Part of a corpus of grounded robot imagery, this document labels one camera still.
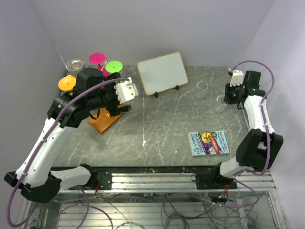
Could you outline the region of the clear wine glass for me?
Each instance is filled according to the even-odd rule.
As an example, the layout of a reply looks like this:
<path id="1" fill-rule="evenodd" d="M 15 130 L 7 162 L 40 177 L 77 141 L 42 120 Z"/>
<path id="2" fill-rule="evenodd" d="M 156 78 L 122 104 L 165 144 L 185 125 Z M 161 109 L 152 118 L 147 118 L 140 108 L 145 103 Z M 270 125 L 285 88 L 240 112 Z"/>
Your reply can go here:
<path id="1" fill-rule="evenodd" d="M 66 68 L 69 74 L 76 75 L 86 66 L 85 62 L 80 59 L 71 59 L 66 63 Z"/>
<path id="2" fill-rule="evenodd" d="M 215 100 L 215 112 L 222 113 L 226 110 L 227 104 L 224 101 L 224 95 L 219 95 Z"/>
<path id="3" fill-rule="evenodd" d="M 195 98 L 203 99 L 208 91 L 208 84 L 204 81 L 199 81 L 195 87 Z"/>

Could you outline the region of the green plastic wine glass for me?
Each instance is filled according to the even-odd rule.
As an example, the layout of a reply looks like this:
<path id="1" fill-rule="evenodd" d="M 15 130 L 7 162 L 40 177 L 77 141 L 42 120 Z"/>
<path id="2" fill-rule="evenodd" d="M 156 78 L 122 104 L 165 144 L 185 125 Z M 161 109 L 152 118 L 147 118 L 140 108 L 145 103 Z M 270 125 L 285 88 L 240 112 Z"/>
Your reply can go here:
<path id="1" fill-rule="evenodd" d="M 120 61 L 114 60 L 108 62 L 104 70 L 108 74 L 106 77 L 107 80 L 111 79 L 122 79 L 120 73 L 122 72 L 123 64 Z"/>

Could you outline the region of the pink plastic wine glass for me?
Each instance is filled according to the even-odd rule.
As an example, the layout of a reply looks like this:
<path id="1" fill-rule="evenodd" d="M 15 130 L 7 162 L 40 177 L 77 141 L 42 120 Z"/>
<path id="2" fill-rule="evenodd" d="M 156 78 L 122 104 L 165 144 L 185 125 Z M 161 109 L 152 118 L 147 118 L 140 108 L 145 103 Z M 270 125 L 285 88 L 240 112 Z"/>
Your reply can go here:
<path id="1" fill-rule="evenodd" d="M 108 59 L 106 55 L 102 52 L 95 52 L 89 56 L 89 62 L 91 64 L 97 65 L 97 69 L 103 73 L 104 77 L 108 77 L 110 73 L 106 70 L 106 64 Z"/>

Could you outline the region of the orange plastic wine glass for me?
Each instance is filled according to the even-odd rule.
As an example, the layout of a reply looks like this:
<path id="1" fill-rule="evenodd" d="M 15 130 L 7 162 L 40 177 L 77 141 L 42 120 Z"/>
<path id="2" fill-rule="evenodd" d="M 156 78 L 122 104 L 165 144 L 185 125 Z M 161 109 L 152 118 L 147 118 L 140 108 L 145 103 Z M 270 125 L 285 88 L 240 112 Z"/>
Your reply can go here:
<path id="1" fill-rule="evenodd" d="M 66 92 L 71 93 L 73 87 L 76 85 L 76 77 L 73 75 L 67 75 L 59 80 L 58 87 L 61 91 L 60 95 L 63 95 Z"/>

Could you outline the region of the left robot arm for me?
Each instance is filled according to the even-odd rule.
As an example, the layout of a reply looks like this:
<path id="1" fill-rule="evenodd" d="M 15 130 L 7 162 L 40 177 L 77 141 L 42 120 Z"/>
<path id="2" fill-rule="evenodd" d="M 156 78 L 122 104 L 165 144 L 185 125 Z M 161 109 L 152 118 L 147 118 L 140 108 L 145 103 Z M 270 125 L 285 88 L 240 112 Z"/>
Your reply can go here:
<path id="1" fill-rule="evenodd" d="M 98 172 L 87 164 L 62 171 L 52 171 L 51 167 L 69 136 L 91 111 L 104 108 L 111 117 L 121 115 L 131 110 L 126 102 L 137 95 L 132 79 L 122 78 L 119 73 L 105 77 L 98 69 L 84 68 L 74 80 L 73 88 L 53 101 L 43 130 L 24 163 L 4 177 L 29 201 L 47 203 L 59 191 L 75 186 L 95 188 Z"/>

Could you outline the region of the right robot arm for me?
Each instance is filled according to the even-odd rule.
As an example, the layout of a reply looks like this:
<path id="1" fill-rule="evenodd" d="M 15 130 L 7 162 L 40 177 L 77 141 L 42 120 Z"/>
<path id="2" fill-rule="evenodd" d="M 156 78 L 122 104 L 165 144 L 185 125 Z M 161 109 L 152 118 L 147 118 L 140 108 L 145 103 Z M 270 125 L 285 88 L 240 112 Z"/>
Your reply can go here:
<path id="1" fill-rule="evenodd" d="M 266 92 L 259 88 L 261 74 L 256 71 L 232 70 L 225 86 L 224 103 L 235 104 L 247 115 L 249 132 L 239 144 L 235 157 L 195 175 L 196 188 L 234 189 L 234 177 L 247 171 L 262 175 L 268 170 L 284 139 L 275 133 L 266 109 Z"/>

